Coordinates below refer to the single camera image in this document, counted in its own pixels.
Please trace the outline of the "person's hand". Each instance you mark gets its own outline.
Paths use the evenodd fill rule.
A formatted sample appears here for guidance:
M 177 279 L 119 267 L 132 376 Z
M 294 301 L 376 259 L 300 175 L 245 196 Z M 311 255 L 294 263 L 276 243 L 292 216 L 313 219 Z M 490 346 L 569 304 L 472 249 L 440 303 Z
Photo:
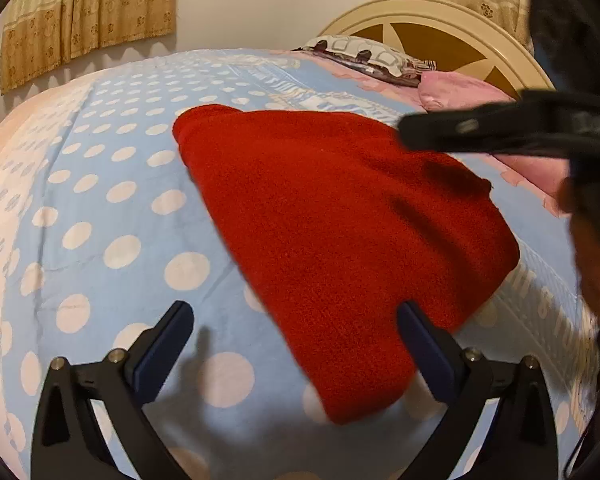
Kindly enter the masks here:
M 570 214 L 574 263 L 580 273 L 580 291 L 600 322 L 600 182 L 571 168 L 557 194 L 559 208 Z

